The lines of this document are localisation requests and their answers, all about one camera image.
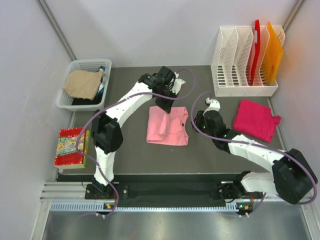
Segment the light pink t shirt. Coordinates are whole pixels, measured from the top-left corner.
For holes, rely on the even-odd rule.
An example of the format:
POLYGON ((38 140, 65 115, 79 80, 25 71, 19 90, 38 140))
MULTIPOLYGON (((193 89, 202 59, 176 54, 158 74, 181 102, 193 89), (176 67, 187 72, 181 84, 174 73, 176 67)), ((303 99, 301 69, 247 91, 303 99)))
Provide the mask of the light pink t shirt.
POLYGON ((189 136, 186 132, 186 122, 189 117, 184 106, 172 107, 166 113, 158 106, 149 108, 146 142, 168 146, 186 146, 189 136))

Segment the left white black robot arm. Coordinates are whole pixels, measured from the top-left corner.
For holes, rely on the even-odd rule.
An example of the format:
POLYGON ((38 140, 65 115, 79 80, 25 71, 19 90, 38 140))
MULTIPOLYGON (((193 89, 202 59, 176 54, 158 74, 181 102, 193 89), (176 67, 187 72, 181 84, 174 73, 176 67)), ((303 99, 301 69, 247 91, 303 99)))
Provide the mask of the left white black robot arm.
POLYGON ((169 114, 174 100, 186 82, 177 72, 162 66, 156 73, 145 73, 130 91, 110 108, 95 115, 91 125, 91 137, 96 152, 96 170, 92 183, 102 198, 109 198, 114 191, 114 161, 123 143, 122 126, 143 104, 156 98, 155 104, 169 114))

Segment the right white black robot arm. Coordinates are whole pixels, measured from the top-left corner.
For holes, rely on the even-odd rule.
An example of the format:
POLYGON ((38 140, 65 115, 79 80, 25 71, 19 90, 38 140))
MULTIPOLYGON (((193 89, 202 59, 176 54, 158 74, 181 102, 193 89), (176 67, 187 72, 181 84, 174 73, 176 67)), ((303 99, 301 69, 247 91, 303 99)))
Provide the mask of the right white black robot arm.
POLYGON ((219 150, 242 157, 266 170, 260 173, 247 170, 236 176, 233 192, 239 198, 253 192, 264 192, 296 205, 318 183, 299 150, 283 151, 250 140, 227 128, 217 110, 199 110, 192 124, 194 130, 209 136, 219 150))

